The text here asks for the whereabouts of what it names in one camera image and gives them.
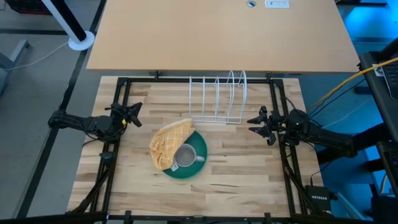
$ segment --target wooden board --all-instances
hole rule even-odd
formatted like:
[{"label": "wooden board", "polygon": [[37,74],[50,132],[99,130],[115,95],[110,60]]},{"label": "wooden board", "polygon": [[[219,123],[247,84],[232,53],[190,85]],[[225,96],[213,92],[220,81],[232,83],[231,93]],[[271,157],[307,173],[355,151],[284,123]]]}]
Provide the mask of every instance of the wooden board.
[{"label": "wooden board", "polygon": [[[101,79],[93,116],[107,114],[104,108],[113,100],[116,80],[117,77]],[[284,83],[287,97],[304,110],[299,81],[290,78],[284,79]],[[211,97],[210,87],[207,91],[206,110],[210,110],[215,98]],[[225,113],[229,102],[223,92],[221,89],[220,113]],[[237,105],[242,100],[241,93],[236,91]],[[194,88],[194,112],[201,111],[198,110],[201,103],[196,103],[201,102],[199,99],[201,90]],[[208,160],[197,176],[187,180],[172,179],[156,170],[149,142],[166,124],[188,117],[188,83],[133,83],[128,104],[140,101],[144,103],[139,114],[143,125],[140,128],[130,125],[122,136],[110,214],[122,215],[131,210],[135,215],[261,217],[264,212],[271,212],[273,217],[289,216],[278,143],[267,146],[265,139],[248,131],[253,125],[246,123],[258,115],[260,106],[266,105],[271,110],[268,85],[248,85],[242,124],[195,123],[208,145]],[[240,107],[234,108],[235,112],[239,110]],[[83,148],[68,209],[75,208],[94,185],[102,145],[93,142]],[[317,156],[305,143],[297,146],[297,154],[303,182],[308,184],[310,175],[319,171]],[[314,176],[314,183],[322,185],[320,174]]]},{"label": "wooden board", "polygon": [[357,72],[356,51],[333,0],[113,0],[87,68]]}]

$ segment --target sticker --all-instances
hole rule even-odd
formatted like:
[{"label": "sticker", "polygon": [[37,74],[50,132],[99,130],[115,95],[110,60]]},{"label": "sticker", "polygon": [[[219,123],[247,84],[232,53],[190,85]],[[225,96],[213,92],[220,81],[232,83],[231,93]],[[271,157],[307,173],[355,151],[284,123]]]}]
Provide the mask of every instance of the sticker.
[{"label": "sticker", "polygon": [[266,1],[266,7],[269,8],[289,8],[289,0],[274,0],[274,1],[270,1],[270,0],[265,0]]},{"label": "sticker", "polygon": [[170,167],[170,169],[174,172],[178,169],[178,165],[174,162],[174,164]]},{"label": "sticker", "polygon": [[383,68],[382,67],[375,68],[374,69],[374,73],[378,77],[384,77],[384,72],[383,72]]}]

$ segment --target yellow cable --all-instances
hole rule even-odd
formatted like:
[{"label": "yellow cable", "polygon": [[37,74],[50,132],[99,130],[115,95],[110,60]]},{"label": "yellow cable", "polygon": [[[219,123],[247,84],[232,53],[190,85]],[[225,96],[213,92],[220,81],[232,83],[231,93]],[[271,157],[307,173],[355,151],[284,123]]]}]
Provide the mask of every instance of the yellow cable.
[{"label": "yellow cable", "polygon": [[324,99],[326,99],[328,96],[332,95],[332,94],[333,94],[335,91],[337,91],[340,87],[342,87],[343,85],[345,85],[345,84],[348,83],[349,81],[353,80],[354,78],[356,78],[356,77],[358,77],[358,76],[360,76],[360,75],[362,75],[362,74],[364,74],[364,73],[366,73],[366,72],[369,72],[369,71],[371,71],[371,70],[373,70],[373,69],[375,69],[375,68],[379,68],[379,67],[381,67],[381,66],[385,66],[385,65],[388,65],[388,64],[390,64],[390,63],[392,63],[392,62],[396,62],[396,61],[398,61],[398,57],[396,57],[396,58],[394,58],[394,59],[391,59],[391,60],[388,60],[388,61],[386,61],[386,62],[380,63],[380,64],[378,64],[378,65],[375,65],[375,66],[370,67],[370,68],[368,68],[368,69],[362,70],[362,71],[358,72],[357,74],[355,74],[355,75],[353,75],[353,76],[347,78],[347,79],[344,80],[342,83],[340,83],[338,86],[336,86],[334,89],[332,89],[328,94],[326,94],[324,97],[322,97],[320,100],[318,100],[314,105],[310,106],[308,110],[310,110],[310,109],[312,109],[314,106],[320,104]]}]

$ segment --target light wood desk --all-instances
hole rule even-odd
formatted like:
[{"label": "light wood desk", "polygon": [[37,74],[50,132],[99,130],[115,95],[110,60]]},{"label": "light wood desk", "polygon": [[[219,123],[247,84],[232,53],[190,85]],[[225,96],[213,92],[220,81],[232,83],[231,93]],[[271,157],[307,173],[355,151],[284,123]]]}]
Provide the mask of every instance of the light wood desk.
[{"label": "light wood desk", "polygon": [[357,72],[334,0],[113,0],[87,65],[93,70]]},{"label": "light wood desk", "polygon": [[[101,79],[93,116],[107,113],[104,108],[113,101],[117,79]],[[299,81],[284,79],[284,85],[286,96],[298,109],[304,110]],[[246,123],[258,115],[260,106],[272,108],[269,85],[248,84],[242,124],[195,123],[208,146],[208,160],[198,175],[177,180],[156,170],[149,154],[150,140],[166,124],[188,117],[188,89],[188,83],[131,85],[127,104],[143,102],[139,113],[142,127],[130,125],[121,138],[109,213],[124,215],[125,210],[131,210],[134,215],[263,217],[264,212],[270,212],[273,217],[288,217],[278,143],[267,146],[266,139],[248,130],[255,125]],[[201,93],[193,92],[193,102],[196,96],[201,99]],[[220,102],[227,103],[219,106],[219,113],[223,113],[228,108],[228,100],[222,93]],[[201,111],[201,103],[193,105],[195,110]],[[93,142],[83,148],[68,209],[75,208],[94,186],[102,147],[102,142]],[[297,154],[302,180],[309,184],[310,175],[319,171],[317,155],[305,143],[297,146]],[[320,174],[313,179],[315,185],[322,185]],[[293,184],[292,188],[299,213]]]}]

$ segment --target yellow towel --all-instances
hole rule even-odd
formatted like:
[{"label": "yellow towel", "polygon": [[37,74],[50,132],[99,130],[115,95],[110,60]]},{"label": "yellow towel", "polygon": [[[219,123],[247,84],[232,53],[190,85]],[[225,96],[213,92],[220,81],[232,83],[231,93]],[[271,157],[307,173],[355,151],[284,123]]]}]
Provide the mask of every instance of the yellow towel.
[{"label": "yellow towel", "polygon": [[195,129],[190,118],[169,124],[160,129],[150,142],[150,154],[156,168],[165,170],[174,163],[174,154]]}]

